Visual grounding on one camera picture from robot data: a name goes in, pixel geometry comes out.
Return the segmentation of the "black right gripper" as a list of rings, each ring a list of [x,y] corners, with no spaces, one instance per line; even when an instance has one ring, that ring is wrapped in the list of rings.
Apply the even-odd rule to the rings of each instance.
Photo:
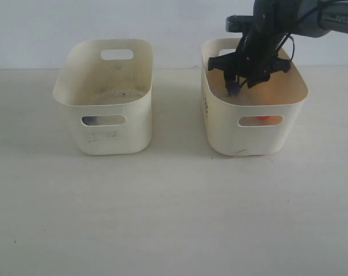
[[[232,53],[210,57],[207,61],[209,71],[217,69],[223,72],[225,88],[229,94],[238,94],[239,88],[252,88],[270,80],[271,74],[287,73],[290,60],[278,57],[284,32],[262,34],[252,28],[245,34]]]

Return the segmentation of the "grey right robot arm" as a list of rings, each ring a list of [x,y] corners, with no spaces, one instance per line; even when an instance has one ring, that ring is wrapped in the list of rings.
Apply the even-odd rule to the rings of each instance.
[[[222,71],[226,90],[237,95],[244,85],[252,88],[290,70],[292,59],[278,53],[292,35],[348,34],[348,1],[255,1],[251,15],[227,17],[225,29],[241,33],[240,42],[234,52],[210,57],[207,69]]]

